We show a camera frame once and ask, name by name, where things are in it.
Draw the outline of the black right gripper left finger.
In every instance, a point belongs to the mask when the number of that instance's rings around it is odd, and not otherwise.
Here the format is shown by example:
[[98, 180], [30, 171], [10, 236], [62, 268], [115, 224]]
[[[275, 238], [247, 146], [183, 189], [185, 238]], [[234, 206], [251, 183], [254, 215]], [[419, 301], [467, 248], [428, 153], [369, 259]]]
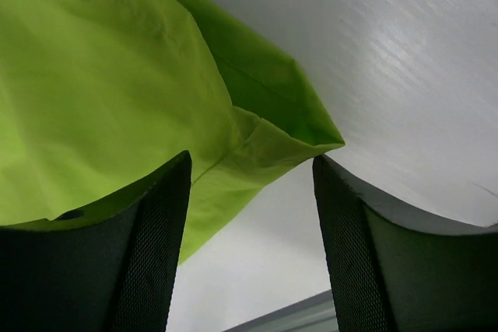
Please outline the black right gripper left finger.
[[54, 220], [1, 229], [3, 331], [163, 331], [191, 190], [183, 151]]

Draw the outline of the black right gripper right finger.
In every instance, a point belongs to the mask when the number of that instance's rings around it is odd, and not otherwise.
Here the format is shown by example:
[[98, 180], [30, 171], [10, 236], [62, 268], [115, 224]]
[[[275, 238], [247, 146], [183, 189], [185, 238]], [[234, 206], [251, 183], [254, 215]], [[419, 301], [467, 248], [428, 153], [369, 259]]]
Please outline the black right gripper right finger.
[[423, 211], [313, 161], [314, 195], [341, 331], [495, 331], [497, 227]]

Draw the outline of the lime green shorts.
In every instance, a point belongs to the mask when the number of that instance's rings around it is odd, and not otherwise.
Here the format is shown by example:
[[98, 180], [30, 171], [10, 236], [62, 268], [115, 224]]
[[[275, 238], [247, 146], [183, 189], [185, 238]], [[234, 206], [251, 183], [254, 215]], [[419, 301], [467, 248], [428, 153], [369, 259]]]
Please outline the lime green shorts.
[[1, 224], [58, 216], [182, 151], [187, 260], [344, 140], [300, 66], [209, 0], [1, 0]]

